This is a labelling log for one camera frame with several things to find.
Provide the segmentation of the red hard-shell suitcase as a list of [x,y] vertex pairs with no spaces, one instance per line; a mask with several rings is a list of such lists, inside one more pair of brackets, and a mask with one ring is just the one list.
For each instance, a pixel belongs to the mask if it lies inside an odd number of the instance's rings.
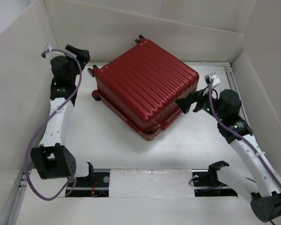
[[182,111],[175,103],[195,91],[199,73],[142,35],[111,62],[88,68],[92,92],[146,141],[166,130]]

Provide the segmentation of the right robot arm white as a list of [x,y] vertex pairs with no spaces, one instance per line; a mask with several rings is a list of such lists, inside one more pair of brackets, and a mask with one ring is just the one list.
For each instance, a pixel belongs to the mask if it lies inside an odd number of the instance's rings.
[[235,150],[252,175],[240,175],[225,161],[210,164],[202,178],[213,186],[225,184],[245,198],[255,216],[262,222],[271,222],[281,216],[281,177],[276,173],[258,147],[252,129],[239,115],[242,102],[239,95],[225,89],[216,97],[205,88],[192,91],[175,103],[183,113],[196,104],[194,112],[204,110],[217,120],[217,128],[226,142]]

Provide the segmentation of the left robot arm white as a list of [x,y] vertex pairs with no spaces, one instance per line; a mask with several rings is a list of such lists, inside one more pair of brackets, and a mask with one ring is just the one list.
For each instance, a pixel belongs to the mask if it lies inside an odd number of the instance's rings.
[[48,45],[42,57],[50,61],[53,74],[50,118],[45,122],[44,135],[39,145],[32,148],[30,157],[44,180],[77,177],[83,185],[90,186],[95,181],[91,164],[77,161],[66,147],[67,126],[80,86],[75,81],[90,61],[89,51],[71,45],[61,51]]

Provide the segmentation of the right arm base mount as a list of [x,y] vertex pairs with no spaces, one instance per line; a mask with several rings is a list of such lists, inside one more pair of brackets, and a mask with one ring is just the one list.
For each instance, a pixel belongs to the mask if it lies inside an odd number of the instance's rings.
[[217,178],[217,171],[229,166],[225,161],[212,163],[207,169],[192,170],[192,178],[189,185],[194,187],[195,197],[238,197],[235,190],[220,182]]

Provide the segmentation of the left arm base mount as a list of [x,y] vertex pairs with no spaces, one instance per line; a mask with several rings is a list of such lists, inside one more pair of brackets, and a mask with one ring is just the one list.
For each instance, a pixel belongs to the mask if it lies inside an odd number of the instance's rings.
[[74,182],[69,183],[66,190],[66,197],[109,197],[110,170],[95,169],[94,176],[76,178]]

